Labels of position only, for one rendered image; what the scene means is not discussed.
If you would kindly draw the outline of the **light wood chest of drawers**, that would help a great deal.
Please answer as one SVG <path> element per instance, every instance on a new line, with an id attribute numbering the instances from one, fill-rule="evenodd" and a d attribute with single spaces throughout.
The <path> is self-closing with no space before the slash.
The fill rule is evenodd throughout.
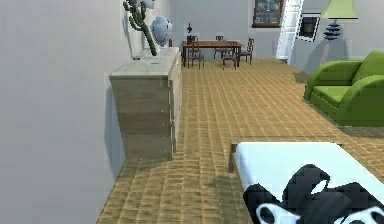
<path id="1" fill-rule="evenodd" d="M 125 156 L 170 159 L 177 149 L 182 107 L 177 47 L 140 52 L 109 76 Z"/>

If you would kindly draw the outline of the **brown wooden dining table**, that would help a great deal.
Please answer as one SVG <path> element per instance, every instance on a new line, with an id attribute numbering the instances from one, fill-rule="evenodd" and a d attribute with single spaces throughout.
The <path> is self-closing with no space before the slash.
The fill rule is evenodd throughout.
<path id="1" fill-rule="evenodd" d="M 236 66 L 239 66 L 239 53 L 243 45 L 238 41 L 217 41 L 217 40 L 200 40 L 198 41 L 200 48 L 229 48 L 233 49 L 236 55 Z M 187 41 L 181 43 L 182 62 L 186 65 L 188 50 L 192 48 L 192 44 Z"/>

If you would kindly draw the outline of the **green sofa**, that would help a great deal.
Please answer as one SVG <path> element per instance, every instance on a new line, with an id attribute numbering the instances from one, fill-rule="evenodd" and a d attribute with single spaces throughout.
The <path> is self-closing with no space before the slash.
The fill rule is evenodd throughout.
<path id="1" fill-rule="evenodd" d="M 309 75 L 303 99 L 338 126 L 384 127 L 384 52 L 321 64 Z"/>

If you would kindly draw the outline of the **dark wooden dining chair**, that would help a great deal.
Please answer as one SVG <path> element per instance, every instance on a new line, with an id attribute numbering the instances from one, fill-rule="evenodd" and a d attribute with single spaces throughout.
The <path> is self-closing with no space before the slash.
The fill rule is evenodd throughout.
<path id="1" fill-rule="evenodd" d="M 227 41 L 222 57 L 223 66 L 226 66 L 227 61 L 232 61 L 234 63 L 234 69 L 237 69 L 238 53 L 240 50 L 241 44 L 238 41 Z"/>
<path id="2" fill-rule="evenodd" d="M 220 54 L 220 58 L 223 58 L 224 56 L 224 53 L 226 52 L 226 39 L 223 37 L 223 36 L 216 36 L 216 41 L 220 42 L 221 45 L 217 48 L 214 48 L 214 55 L 213 55 L 213 58 L 216 59 L 216 54 L 219 53 Z"/>
<path id="3" fill-rule="evenodd" d="M 194 62 L 198 62 L 198 68 L 201 69 L 205 66 L 204 55 L 201 52 L 200 44 L 196 36 L 189 36 L 187 39 L 188 53 L 187 53 L 187 68 L 194 65 Z"/>
<path id="4" fill-rule="evenodd" d="M 252 64 L 252 57 L 253 57 L 253 50 L 254 50 L 254 39 L 249 38 L 247 42 L 247 48 L 240 52 L 240 56 L 245 58 L 245 61 L 249 64 Z"/>

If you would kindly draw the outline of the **white bed with wooden frame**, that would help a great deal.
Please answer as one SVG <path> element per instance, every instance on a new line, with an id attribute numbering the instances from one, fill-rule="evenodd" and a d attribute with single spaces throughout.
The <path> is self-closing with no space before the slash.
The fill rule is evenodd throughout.
<path id="1" fill-rule="evenodd" d="M 259 183 L 281 200 L 288 181 L 307 164 L 330 176 L 329 188 L 358 182 L 384 204 L 384 184 L 335 142 L 236 143 L 231 146 L 229 171 L 238 175 L 243 193 Z"/>

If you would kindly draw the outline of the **brown framed wall picture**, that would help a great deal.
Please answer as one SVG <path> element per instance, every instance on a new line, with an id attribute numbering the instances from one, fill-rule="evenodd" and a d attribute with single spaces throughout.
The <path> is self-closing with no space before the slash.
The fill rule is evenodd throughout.
<path id="1" fill-rule="evenodd" d="M 284 0 L 254 0 L 253 28 L 279 28 Z"/>

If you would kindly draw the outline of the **green shade floor lamp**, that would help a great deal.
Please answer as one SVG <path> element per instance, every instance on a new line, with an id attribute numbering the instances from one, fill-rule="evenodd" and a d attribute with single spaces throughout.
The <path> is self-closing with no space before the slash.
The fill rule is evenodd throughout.
<path id="1" fill-rule="evenodd" d="M 330 23 L 327 25 L 323 32 L 326 44 L 322 54 L 320 63 L 326 62 L 328 57 L 330 43 L 337 40 L 340 35 L 339 20 L 356 20 L 358 18 L 355 8 L 354 0 L 329 0 L 327 6 L 320 14 L 321 19 L 328 19 Z"/>

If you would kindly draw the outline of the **green cactus house plant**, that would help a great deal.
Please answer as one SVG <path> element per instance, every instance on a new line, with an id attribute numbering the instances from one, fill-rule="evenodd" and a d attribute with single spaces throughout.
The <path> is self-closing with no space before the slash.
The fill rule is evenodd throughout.
<path id="1" fill-rule="evenodd" d="M 144 34 L 153 56 L 157 55 L 156 47 L 150 33 L 150 29 L 145 22 L 147 10 L 152 9 L 154 3 L 152 0 L 123 0 L 123 8 L 130 13 L 128 21 L 131 27 Z"/>

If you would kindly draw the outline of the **white room door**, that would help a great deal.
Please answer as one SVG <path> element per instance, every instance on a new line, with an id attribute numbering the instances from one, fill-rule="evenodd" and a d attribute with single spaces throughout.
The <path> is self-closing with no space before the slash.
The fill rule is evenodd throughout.
<path id="1" fill-rule="evenodd" d="M 290 63 L 304 0 L 285 0 L 276 58 Z"/>

